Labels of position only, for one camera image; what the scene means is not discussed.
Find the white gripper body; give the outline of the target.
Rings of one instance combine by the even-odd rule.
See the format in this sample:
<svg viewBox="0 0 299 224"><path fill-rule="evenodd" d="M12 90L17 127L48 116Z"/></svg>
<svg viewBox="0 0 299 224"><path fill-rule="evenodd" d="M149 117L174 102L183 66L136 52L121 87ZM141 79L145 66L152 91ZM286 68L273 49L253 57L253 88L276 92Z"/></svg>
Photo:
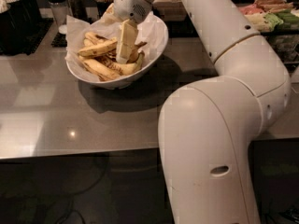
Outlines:
<svg viewBox="0 0 299 224"><path fill-rule="evenodd" d="M149 15L153 0L114 0L114 12L123 21L141 23Z"/></svg>

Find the yellow white gripper finger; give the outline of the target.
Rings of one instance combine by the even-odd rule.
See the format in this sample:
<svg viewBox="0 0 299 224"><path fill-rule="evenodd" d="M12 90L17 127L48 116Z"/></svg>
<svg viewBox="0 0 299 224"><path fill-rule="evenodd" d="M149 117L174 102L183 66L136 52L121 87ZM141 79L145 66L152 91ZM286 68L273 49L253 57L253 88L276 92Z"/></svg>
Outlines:
<svg viewBox="0 0 299 224"><path fill-rule="evenodd" d="M134 21L126 20L121 23L116 48L116 60L118 63L125 64L129 61L137 35L137 24Z"/></svg>

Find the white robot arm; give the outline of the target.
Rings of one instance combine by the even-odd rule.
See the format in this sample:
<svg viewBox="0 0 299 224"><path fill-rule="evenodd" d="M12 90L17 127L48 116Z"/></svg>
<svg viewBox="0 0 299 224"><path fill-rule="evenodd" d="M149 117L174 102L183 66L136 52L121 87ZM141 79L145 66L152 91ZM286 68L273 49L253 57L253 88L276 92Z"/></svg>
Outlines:
<svg viewBox="0 0 299 224"><path fill-rule="evenodd" d="M217 75L174 91L158 140L175 224L260 224L249 143L285 111L288 71L231 0L181 0Z"/></svg>

